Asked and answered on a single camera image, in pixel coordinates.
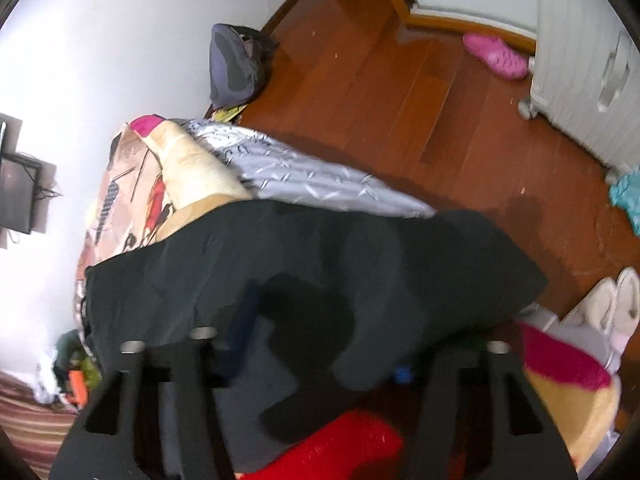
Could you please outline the black zip hoodie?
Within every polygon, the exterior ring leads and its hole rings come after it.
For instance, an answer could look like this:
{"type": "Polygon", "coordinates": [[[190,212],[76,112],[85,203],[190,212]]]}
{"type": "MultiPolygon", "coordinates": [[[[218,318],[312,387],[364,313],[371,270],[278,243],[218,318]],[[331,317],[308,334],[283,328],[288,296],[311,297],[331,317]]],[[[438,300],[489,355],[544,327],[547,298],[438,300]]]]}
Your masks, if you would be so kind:
{"type": "Polygon", "coordinates": [[[254,292],[239,373],[216,394],[231,463],[254,472],[353,408],[413,430],[422,384],[398,385],[394,371],[513,318],[546,285],[476,211],[398,218],[247,200],[88,269],[86,341],[110,366],[128,340],[226,330],[254,292]]]}

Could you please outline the green patterned storage box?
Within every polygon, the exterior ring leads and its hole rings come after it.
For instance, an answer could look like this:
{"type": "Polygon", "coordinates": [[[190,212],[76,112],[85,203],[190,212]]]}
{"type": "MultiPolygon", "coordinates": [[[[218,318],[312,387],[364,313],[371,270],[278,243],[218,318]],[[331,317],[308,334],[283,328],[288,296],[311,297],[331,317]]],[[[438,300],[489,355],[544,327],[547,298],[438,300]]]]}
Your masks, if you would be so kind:
{"type": "Polygon", "coordinates": [[[94,390],[102,380],[99,367],[96,366],[96,363],[90,356],[81,358],[76,365],[76,370],[81,372],[82,380],[89,391],[94,390]]]}

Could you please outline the orange box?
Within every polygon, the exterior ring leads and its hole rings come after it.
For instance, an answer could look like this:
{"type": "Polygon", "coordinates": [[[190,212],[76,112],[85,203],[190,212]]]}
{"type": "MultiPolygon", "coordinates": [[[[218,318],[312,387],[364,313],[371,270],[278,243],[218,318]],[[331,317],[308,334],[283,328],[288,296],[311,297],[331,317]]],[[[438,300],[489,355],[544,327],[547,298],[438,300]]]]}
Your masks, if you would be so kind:
{"type": "Polygon", "coordinates": [[[89,390],[85,383],[84,373],[82,370],[70,370],[68,379],[70,380],[74,402],[78,408],[84,408],[89,400],[89,390]]]}

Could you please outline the striped red curtain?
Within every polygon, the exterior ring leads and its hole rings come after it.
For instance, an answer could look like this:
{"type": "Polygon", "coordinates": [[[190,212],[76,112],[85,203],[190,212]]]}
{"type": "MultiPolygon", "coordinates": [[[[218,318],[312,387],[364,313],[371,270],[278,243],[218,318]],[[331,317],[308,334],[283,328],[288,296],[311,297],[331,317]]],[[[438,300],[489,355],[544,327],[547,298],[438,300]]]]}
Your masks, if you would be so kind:
{"type": "Polygon", "coordinates": [[[63,405],[42,405],[32,389],[1,373],[1,427],[17,453],[40,479],[49,478],[58,451],[76,415],[63,405]]]}

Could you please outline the white slippers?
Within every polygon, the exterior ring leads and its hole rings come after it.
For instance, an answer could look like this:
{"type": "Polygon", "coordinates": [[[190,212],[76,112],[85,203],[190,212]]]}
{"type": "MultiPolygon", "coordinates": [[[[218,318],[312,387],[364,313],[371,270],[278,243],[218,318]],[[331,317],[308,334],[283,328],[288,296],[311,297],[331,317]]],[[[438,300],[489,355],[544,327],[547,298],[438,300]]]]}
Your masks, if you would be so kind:
{"type": "Polygon", "coordinates": [[[602,278],[565,315],[562,324],[587,324],[598,330],[621,356],[639,326],[639,275],[632,266],[620,271],[616,280],[602,278]]]}

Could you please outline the newspaper print bed blanket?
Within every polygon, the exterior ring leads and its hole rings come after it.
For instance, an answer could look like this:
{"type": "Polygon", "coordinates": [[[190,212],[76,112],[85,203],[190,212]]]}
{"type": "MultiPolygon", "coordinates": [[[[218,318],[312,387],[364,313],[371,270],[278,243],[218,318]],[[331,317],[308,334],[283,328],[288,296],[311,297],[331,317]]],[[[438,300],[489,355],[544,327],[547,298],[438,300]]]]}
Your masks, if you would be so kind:
{"type": "Polygon", "coordinates": [[[119,130],[76,272],[78,330],[87,330],[90,266],[163,240],[213,208],[250,197],[216,156],[254,134],[211,120],[180,126],[157,115],[138,117],[119,130]]]}

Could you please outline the grey patterned bed sheet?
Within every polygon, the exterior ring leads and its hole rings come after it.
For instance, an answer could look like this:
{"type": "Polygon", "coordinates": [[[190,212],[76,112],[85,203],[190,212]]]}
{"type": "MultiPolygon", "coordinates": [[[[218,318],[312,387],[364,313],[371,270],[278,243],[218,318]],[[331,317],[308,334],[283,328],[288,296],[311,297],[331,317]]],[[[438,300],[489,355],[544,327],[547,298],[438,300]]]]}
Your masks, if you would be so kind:
{"type": "Polygon", "coordinates": [[[211,119],[182,123],[256,198],[387,217],[430,218],[435,209],[372,174],[297,151],[265,133],[211,119]]]}

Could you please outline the white drawer cabinet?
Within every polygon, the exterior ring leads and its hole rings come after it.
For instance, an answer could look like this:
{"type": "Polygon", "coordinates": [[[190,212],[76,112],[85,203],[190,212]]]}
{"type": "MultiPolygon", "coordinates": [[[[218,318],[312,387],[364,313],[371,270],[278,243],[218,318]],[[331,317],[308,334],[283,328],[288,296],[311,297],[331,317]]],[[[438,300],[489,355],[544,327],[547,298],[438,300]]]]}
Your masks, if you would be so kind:
{"type": "Polygon", "coordinates": [[[608,170],[639,168],[639,51],[608,0],[538,0],[525,119],[544,115],[608,170]]]}

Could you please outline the pink croc slipper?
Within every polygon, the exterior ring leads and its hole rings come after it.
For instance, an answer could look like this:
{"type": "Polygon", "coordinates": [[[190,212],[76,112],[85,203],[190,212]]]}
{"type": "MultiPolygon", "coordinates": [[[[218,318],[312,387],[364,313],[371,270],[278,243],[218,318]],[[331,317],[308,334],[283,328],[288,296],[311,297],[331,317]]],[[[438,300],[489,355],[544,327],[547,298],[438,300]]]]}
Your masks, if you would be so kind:
{"type": "Polygon", "coordinates": [[[495,75],[506,80],[524,79],[528,58],[509,47],[501,38],[468,32],[462,37],[465,49],[495,75]]]}

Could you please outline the grey purple backpack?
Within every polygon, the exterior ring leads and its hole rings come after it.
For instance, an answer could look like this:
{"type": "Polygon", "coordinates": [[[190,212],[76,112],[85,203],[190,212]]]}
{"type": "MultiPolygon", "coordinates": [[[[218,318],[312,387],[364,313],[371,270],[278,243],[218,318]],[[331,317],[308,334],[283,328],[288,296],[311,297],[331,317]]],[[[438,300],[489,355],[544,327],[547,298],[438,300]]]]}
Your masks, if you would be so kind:
{"type": "Polygon", "coordinates": [[[209,43],[209,99],[214,110],[244,105],[265,87],[278,43],[251,27],[217,23],[209,43]]]}

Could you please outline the small black wall monitor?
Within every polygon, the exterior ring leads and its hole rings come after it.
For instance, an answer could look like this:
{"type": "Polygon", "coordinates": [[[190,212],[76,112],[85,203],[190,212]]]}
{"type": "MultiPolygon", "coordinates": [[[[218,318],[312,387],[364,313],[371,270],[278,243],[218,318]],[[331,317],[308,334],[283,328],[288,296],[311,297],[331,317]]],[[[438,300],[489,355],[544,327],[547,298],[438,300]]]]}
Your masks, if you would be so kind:
{"type": "Polygon", "coordinates": [[[40,162],[20,155],[1,156],[0,224],[29,234],[41,170],[40,162]]]}

